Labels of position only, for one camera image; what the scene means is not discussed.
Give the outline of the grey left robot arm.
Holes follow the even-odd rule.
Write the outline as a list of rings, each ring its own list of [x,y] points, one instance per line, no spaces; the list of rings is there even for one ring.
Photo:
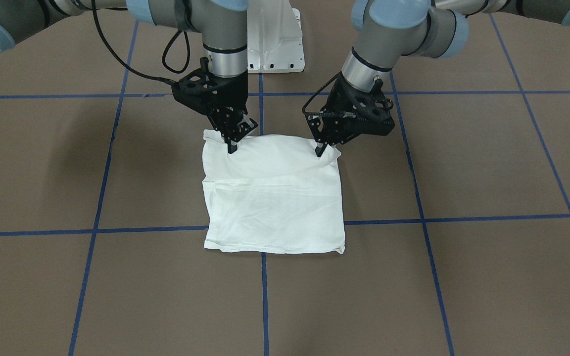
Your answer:
[[[394,129],[393,101],[382,92],[403,56],[450,58],[469,38],[468,18],[508,13],[570,27],[570,0],[358,0],[351,22],[358,37],[342,69],[328,81],[330,94],[317,112],[302,108],[315,155],[362,134]]]

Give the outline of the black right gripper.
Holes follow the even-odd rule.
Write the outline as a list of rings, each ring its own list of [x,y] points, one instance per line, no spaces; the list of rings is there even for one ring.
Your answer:
[[[200,58],[199,63],[199,68],[172,84],[172,95],[180,104],[206,116],[234,154],[240,141],[258,128],[247,115],[248,72],[220,77],[210,71],[208,58]]]

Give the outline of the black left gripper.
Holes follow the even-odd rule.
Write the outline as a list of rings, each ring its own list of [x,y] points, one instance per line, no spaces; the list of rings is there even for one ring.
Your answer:
[[[319,111],[309,111],[312,100],[332,85],[327,101]],[[304,116],[316,142],[315,155],[321,157],[328,146],[346,144],[356,137],[386,136],[394,129],[393,101],[382,92],[383,80],[376,75],[370,91],[353,87],[342,74],[336,74],[304,104]]]

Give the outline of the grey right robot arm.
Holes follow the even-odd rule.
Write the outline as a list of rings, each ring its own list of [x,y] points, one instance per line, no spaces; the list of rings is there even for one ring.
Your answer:
[[[88,16],[113,59],[135,76],[167,85],[176,102],[207,118],[232,154],[257,127],[246,107],[248,10],[246,0],[0,0],[0,53],[59,22]],[[127,63],[102,27],[102,16],[109,13],[133,23],[174,29],[161,64],[176,78],[145,74]],[[190,61],[174,68],[167,61],[168,53],[174,42],[183,39],[190,56],[190,33],[200,35],[203,55],[194,70]]]

